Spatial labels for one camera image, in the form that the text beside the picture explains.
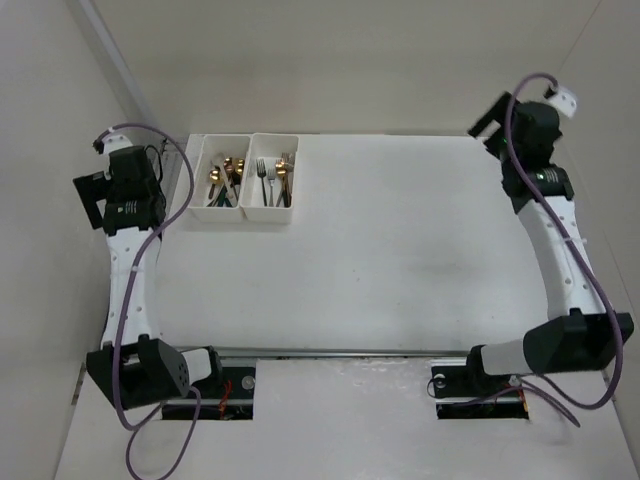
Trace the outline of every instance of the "fork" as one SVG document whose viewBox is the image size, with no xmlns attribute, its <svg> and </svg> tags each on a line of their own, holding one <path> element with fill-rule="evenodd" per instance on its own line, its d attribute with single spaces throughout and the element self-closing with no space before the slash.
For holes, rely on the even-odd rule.
<svg viewBox="0 0 640 480">
<path fill-rule="evenodd" d="M 258 159 L 258 177 L 260 177 L 260 183 L 262 184 L 262 200 L 264 202 L 264 206 L 267 206 L 267 191 L 264 188 L 264 177 L 267 176 L 267 169 L 264 166 L 264 159 Z"/>
<path fill-rule="evenodd" d="M 270 168 L 267 171 L 267 180 L 269 180 L 269 206 L 273 207 L 273 184 L 276 181 L 276 169 Z"/>
</svg>

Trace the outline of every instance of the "white plastic bin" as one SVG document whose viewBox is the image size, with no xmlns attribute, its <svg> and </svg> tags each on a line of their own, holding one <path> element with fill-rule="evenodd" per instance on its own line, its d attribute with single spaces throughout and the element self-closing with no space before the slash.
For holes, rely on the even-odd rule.
<svg viewBox="0 0 640 480">
<path fill-rule="evenodd" d="M 283 153 L 296 155 L 298 151 L 299 137 L 297 135 L 279 135 L 269 133 L 256 133 L 251 139 L 251 148 L 247 162 L 247 172 L 245 173 L 243 191 L 240 195 L 240 206 L 244 210 L 247 219 L 250 222 L 262 223 L 291 223 L 293 217 L 293 207 L 296 203 L 296 170 L 298 167 L 298 158 L 296 158 L 296 168 L 290 174 L 289 183 L 291 184 L 291 205 L 288 208 L 284 206 L 269 207 L 264 205 L 262 196 L 261 180 L 257 175 L 256 163 L 258 159 L 263 159 L 266 168 L 273 168 L 275 163 L 280 160 Z M 264 179 L 264 186 L 269 201 L 269 181 Z M 277 202 L 282 190 L 282 183 L 277 177 L 273 187 L 274 204 Z"/>
<path fill-rule="evenodd" d="M 207 223 L 240 223 L 244 220 L 240 202 L 236 202 L 234 207 L 207 207 L 209 200 L 209 171 L 213 166 L 213 161 L 217 155 L 226 157 L 248 158 L 250 135 L 206 135 L 202 142 L 202 150 L 195 174 L 195 190 L 193 198 L 189 204 L 189 210 L 201 222 Z M 242 176 L 242 183 L 238 192 L 242 198 L 242 190 L 245 188 L 247 179 L 247 163 L 245 162 L 245 173 Z"/>
</svg>

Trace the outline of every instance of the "white table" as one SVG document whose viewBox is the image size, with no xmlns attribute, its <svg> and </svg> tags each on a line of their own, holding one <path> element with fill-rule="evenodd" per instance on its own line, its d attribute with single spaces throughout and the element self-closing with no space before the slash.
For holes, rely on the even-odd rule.
<svg viewBox="0 0 640 480">
<path fill-rule="evenodd" d="M 437 420 L 424 359 L 264 361 L 256 377 L 254 420 L 200 421 L 171 480 L 638 478 L 610 403 L 576 411 L 580 429 L 532 395 L 530 421 Z M 598 373 L 558 379 L 584 399 L 604 389 Z M 132 458 L 143 478 L 167 471 L 188 426 L 145 427 Z M 56 480 L 129 478 L 128 438 L 87 377 Z"/>
<path fill-rule="evenodd" d="M 191 135 L 195 166 L 202 135 Z M 463 137 L 303 135 L 289 226 L 186 213 L 160 253 L 174 345 L 466 350 L 546 320 L 498 161 Z M 173 211 L 186 196 L 183 169 Z"/>
</svg>

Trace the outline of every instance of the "black utensil handle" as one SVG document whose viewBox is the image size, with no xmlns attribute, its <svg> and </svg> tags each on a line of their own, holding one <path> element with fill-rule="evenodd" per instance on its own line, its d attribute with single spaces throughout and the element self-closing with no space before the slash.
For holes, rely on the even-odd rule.
<svg viewBox="0 0 640 480">
<path fill-rule="evenodd" d="M 264 201 L 264 206 L 267 206 L 267 191 L 264 189 L 264 178 L 260 179 L 260 183 L 262 183 L 262 200 Z"/>
</svg>

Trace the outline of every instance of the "red wire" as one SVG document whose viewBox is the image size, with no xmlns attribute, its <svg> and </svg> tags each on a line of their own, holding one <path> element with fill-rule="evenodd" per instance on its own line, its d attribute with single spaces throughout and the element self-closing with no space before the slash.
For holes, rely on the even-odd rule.
<svg viewBox="0 0 640 480">
<path fill-rule="evenodd" d="M 218 404 L 218 410 L 220 410 L 220 420 L 224 420 L 224 412 L 227 409 L 227 401 L 229 400 L 229 395 L 231 395 L 231 389 L 231 380 L 227 380 L 227 383 L 225 383 L 224 385 L 224 396 Z"/>
</svg>

